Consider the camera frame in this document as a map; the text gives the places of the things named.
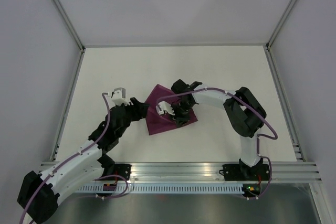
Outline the aluminium frame post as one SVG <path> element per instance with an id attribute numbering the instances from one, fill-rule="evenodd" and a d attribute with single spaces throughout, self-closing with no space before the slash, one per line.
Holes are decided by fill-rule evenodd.
<path id="1" fill-rule="evenodd" d="M 85 46 L 83 45 L 75 27 L 73 26 L 69 16 L 67 15 L 66 10 L 63 7 L 63 4 L 60 0 L 51 0 L 52 4 L 54 5 L 57 13 L 61 17 L 62 22 L 64 23 L 65 27 L 67 28 L 71 38 L 79 48 L 81 52 L 85 50 Z"/>
<path id="2" fill-rule="evenodd" d="M 279 36 L 283 26 L 285 25 L 286 21 L 288 20 L 290 14 L 292 13 L 294 8 L 296 7 L 298 1 L 299 0 L 290 0 L 289 3 L 287 4 L 283 14 L 281 15 L 279 21 L 277 22 L 277 24 L 275 26 L 273 32 L 271 33 L 269 39 L 265 43 L 266 50 L 269 51 L 270 48 L 272 47 L 272 45 L 274 44 L 274 42 L 277 39 L 277 37 Z"/>

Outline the right aluminium frame post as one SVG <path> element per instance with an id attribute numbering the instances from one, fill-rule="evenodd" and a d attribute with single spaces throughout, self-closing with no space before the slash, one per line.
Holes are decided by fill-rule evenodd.
<path id="1" fill-rule="evenodd" d="M 299 0 L 290 0 L 289 3 L 287 4 L 283 14 L 281 15 L 279 21 L 277 22 L 277 24 L 275 26 L 273 32 L 271 33 L 269 39 L 265 43 L 266 50 L 269 51 L 270 48 L 272 47 L 272 45 L 274 44 L 274 42 L 277 39 L 277 37 L 279 36 L 283 26 L 285 25 L 286 21 L 288 20 L 290 14 L 292 13 L 294 8 L 296 7 L 298 1 Z"/>

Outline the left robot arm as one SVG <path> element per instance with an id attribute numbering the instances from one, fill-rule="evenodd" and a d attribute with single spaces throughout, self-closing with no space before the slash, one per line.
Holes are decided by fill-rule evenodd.
<path id="1" fill-rule="evenodd" d="M 74 154 L 42 172 L 26 174 L 17 198 L 23 215 L 43 223 L 83 184 L 97 178 L 112 178 L 115 162 L 107 153 L 132 122 L 146 118 L 149 107 L 131 98 L 130 102 L 109 108 L 105 119 Z"/>

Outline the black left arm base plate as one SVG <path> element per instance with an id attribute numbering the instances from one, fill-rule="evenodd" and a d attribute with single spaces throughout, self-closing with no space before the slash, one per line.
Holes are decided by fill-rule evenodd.
<path id="1" fill-rule="evenodd" d="M 126 180 L 129 180 L 131 176 L 131 167 L 131 164 L 114 164 L 109 168 L 105 168 L 102 176 L 120 175 Z"/>

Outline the purple cloth napkin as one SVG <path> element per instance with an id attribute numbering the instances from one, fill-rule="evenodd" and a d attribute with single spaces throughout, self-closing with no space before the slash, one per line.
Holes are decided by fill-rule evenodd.
<path id="1" fill-rule="evenodd" d="M 146 124 L 149 134 L 154 135 L 178 129 L 179 127 L 177 127 L 175 122 L 171 120 L 171 115 L 159 115 L 157 113 L 156 105 L 161 101 L 165 101 L 171 105 L 173 102 L 177 101 L 180 96 L 182 96 L 182 93 L 193 91 L 200 85 L 201 83 L 197 81 L 192 84 L 187 84 L 181 79 L 173 83 L 170 89 L 157 84 L 145 101 L 150 105 L 146 116 Z"/>

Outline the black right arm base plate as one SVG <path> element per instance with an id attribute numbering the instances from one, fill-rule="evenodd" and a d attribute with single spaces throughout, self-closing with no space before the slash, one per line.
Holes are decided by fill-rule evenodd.
<path id="1" fill-rule="evenodd" d="M 270 167 L 262 164 L 254 167 L 242 167 L 239 164 L 224 164 L 218 173 L 224 176 L 225 181 L 268 181 Z"/>

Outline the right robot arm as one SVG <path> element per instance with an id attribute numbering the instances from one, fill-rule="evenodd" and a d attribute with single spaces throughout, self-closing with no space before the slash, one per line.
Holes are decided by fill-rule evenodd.
<path id="1" fill-rule="evenodd" d="M 235 92 L 207 88 L 201 82 L 187 84 L 181 79 L 171 87 L 178 100 L 171 104 L 170 118 L 177 127 L 191 121 L 196 104 L 207 104 L 225 110 L 233 130 L 240 137 L 241 155 L 238 164 L 224 164 L 218 171 L 226 181 L 267 181 L 270 165 L 259 156 L 259 130 L 265 124 L 266 111 L 246 87 Z"/>

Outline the aluminium frame rail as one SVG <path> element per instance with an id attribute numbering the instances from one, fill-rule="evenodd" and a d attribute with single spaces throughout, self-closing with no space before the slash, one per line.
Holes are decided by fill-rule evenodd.
<path id="1" fill-rule="evenodd" d="M 216 182 L 224 177 L 218 173 L 224 165 L 236 162 L 191 162 L 191 163 L 129 163 L 130 179 L 141 183 L 154 182 Z M 273 183 L 321 183 L 318 167 L 313 162 L 273 162 Z"/>

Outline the left aluminium frame post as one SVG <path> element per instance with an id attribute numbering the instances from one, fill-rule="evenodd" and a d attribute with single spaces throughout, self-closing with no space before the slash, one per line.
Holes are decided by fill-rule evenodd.
<path id="1" fill-rule="evenodd" d="M 62 22 L 64 23 L 65 27 L 67 28 L 71 38 L 79 48 L 81 52 L 85 50 L 85 46 L 83 45 L 75 27 L 73 26 L 69 16 L 67 15 L 66 10 L 63 7 L 63 4 L 60 0 L 51 0 L 52 4 L 54 5 L 57 13 L 61 17 Z"/>

